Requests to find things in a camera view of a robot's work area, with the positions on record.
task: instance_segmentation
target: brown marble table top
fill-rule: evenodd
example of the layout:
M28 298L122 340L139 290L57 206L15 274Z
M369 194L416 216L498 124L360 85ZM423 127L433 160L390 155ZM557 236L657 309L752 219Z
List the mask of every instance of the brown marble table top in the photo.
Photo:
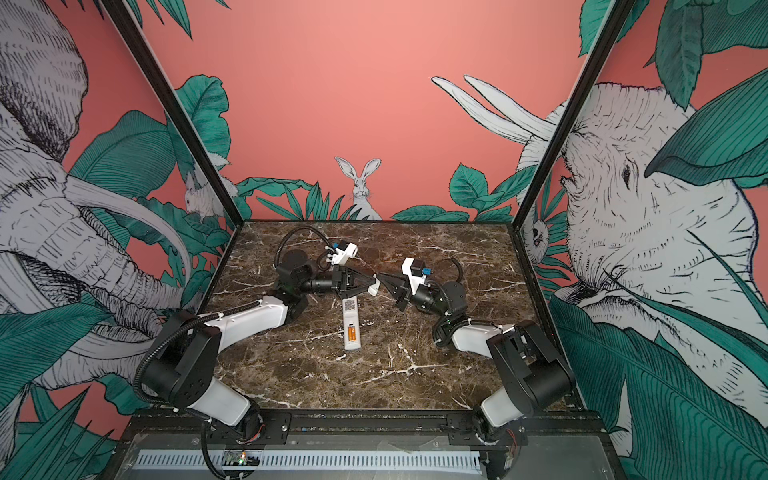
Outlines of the brown marble table top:
M455 279L450 262L465 272L468 314L475 319L519 323L535 319L506 225L314 223L332 241L359 245L353 268L399 273L405 257L423 259L434 277ZM298 223L246 223L206 307L215 312L257 300L276 278L274 251ZM287 248L317 257L322 244L298 233ZM345 351L341 302L332 294L310 296L304 313L288 325L241 341L219 355L217 377L266 408L464 409L502 386L490 359L432 343L436 316L413 306L395 308L384 287L358 297L362 348Z

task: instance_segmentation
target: wall mural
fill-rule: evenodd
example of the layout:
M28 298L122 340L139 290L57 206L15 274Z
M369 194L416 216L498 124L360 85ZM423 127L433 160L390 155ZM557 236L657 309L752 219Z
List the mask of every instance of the wall mural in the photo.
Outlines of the wall mural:
M140 111L65 171L86 63L43 1L0 0L0 18L0 478L93 478L116 445L112 432L75 422L87 390L63 408L49 392L98 382L119 414L146 407L131 391L135 368L165 317L200 305L233 224L206 203L213 192L199 175L186 210L154 197L177 167L196 166L170 122ZM217 82L192 78L179 95L200 105L210 156L222 159L230 140L211 107L223 94ZM127 252L137 241L167 254L161 278ZM34 421L20 417L29 399Z
M583 51L609 4L584 3ZM629 478L768 478L768 307L748 200L768 180L768 69L690 105L703 56L735 45L768 48L767 1L666 2L646 64L663 87L595 85L525 222L581 393ZM540 161L524 131L545 139L561 109L542 120L482 85L501 118L439 84L526 142L521 165Z

